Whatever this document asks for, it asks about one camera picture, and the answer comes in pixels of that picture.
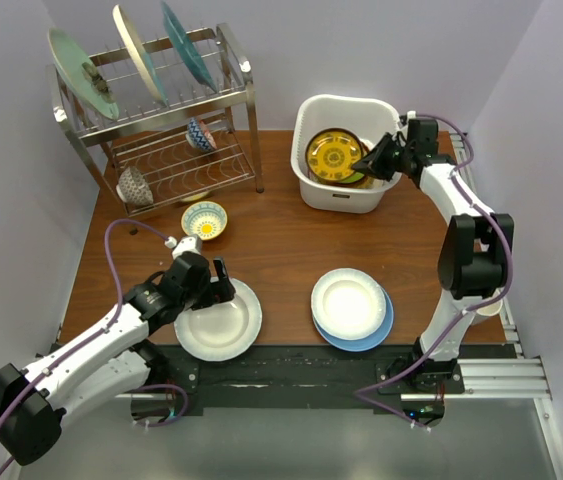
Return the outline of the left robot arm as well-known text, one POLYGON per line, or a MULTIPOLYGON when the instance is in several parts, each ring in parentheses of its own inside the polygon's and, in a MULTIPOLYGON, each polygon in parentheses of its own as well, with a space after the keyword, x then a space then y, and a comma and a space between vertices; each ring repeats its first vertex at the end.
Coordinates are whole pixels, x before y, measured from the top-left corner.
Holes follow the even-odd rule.
POLYGON ((176 255, 117 299, 100 321, 23 369, 0 369, 0 444, 29 465, 47 453, 63 427, 126 391, 157 392, 168 361, 148 338, 189 309, 230 302, 235 289, 222 258, 196 250, 176 255))

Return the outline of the white scalloped plate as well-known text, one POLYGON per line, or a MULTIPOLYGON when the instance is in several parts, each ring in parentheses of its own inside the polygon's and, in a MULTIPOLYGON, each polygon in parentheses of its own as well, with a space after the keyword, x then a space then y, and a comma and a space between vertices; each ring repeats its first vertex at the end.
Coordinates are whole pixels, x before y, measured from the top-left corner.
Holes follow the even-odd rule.
POLYGON ((322 275, 313 287, 310 303, 316 324, 346 341, 374 333, 387 312, 383 288, 370 275, 352 268, 322 275))
POLYGON ((232 278, 234 298, 225 303, 181 313, 174 331, 182 348, 206 362, 234 359, 248 350, 262 326, 262 309, 255 292, 232 278))

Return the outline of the yellow black patterned plate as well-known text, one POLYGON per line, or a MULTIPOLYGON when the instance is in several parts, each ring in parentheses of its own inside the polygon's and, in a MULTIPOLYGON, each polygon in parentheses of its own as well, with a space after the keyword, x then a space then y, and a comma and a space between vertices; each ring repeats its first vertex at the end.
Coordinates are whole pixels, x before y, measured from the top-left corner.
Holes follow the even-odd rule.
POLYGON ((359 138, 345 129, 326 129, 314 135, 305 149, 308 174, 342 182, 355 171, 351 165, 365 155, 359 138))

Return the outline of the blue plate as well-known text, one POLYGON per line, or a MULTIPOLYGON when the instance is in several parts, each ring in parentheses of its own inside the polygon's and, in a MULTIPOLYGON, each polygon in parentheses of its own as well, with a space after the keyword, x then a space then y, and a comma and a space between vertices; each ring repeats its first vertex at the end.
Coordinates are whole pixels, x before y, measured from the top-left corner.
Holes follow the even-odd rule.
POLYGON ((394 324, 394 307, 390 296, 383 291, 386 300, 386 314, 380 326, 370 335, 358 340, 344 340, 327 333, 313 318, 314 326, 320 336, 330 345, 347 352, 364 352, 379 346, 390 334, 394 324))

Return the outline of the woven bamboo tray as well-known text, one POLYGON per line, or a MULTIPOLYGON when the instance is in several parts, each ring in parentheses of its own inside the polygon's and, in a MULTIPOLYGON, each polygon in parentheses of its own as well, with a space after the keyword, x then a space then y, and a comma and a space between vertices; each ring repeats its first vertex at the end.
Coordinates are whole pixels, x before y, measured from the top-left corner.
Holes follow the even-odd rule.
POLYGON ((320 177, 318 177, 317 175, 315 175, 314 173, 310 172, 308 175, 309 179, 322 184, 322 185, 326 185, 326 186, 331 186, 331 187, 341 187, 341 188, 348 188, 348 189, 372 189, 373 185, 375 183, 375 180, 366 175, 365 181, 363 183, 358 182, 357 184, 354 185, 342 185, 341 182, 334 182, 334 181, 328 181, 328 180, 324 180, 320 177))

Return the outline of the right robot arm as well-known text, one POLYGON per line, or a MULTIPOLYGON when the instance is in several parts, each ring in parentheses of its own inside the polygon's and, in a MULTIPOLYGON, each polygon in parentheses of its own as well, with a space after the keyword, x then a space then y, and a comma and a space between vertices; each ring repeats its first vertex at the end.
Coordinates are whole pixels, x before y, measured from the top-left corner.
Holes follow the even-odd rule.
POLYGON ((447 225, 437 262, 441 296, 427 329, 416 340, 405 367, 375 384, 386 388, 407 379, 430 392, 450 372, 478 309, 502 300, 513 276, 514 221, 481 201, 461 177, 461 164, 438 147, 439 118, 408 113, 353 165, 356 172, 389 180, 409 178, 447 225))

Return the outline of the lime green plate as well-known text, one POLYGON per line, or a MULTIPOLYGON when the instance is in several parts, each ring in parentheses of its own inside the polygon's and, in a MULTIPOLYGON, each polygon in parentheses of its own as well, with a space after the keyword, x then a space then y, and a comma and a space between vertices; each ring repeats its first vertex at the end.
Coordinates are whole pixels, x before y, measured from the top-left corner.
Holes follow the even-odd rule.
POLYGON ((355 172, 352 176, 344 179, 341 184, 342 185, 354 185, 358 182, 363 183, 365 181, 366 175, 360 172, 355 172))

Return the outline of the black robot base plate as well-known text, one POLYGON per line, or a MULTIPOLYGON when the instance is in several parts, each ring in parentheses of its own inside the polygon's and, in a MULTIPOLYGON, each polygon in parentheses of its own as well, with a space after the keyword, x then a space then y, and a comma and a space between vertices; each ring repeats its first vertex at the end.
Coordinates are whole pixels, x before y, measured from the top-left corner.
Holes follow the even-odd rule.
POLYGON ((354 391, 376 385, 370 398, 384 400, 384 410, 401 406, 404 394, 429 396, 421 407, 408 407, 407 417, 416 421, 440 419, 444 415, 442 397, 461 394, 464 384, 455 360, 425 360, 416 370, 410 367, 420 359, 418 347, 379 345, 369 351, 347 352, 333 346, 255 345, 238 357, 207 362, 177 345, 155 345, 145 340, 112 359, 75 389, 57 411, 64 423, 99 405, 93 396, 105 381, 128 378, 131 362, 146 367, 146 379, 132 380, 128 386, 116 384, 104 395, 137 391, 156 395, 154 402, 136 402, 135 418, 163 418, 168 407, 184 408, 199 416, 207 408, 276 409, 354 409, 364 402, 354 391))

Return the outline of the red-brown fluted plate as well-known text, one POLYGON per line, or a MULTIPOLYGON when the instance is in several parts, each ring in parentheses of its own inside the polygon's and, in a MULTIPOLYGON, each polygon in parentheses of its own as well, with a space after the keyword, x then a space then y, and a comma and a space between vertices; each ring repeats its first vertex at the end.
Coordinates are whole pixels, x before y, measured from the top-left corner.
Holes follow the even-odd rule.
POLYGON ((368 144, 365 140, 359 139, 359 143, 362 146, 363 152, 365 154, 368 154, 372 150, 372 146, 370 144, 368 144))

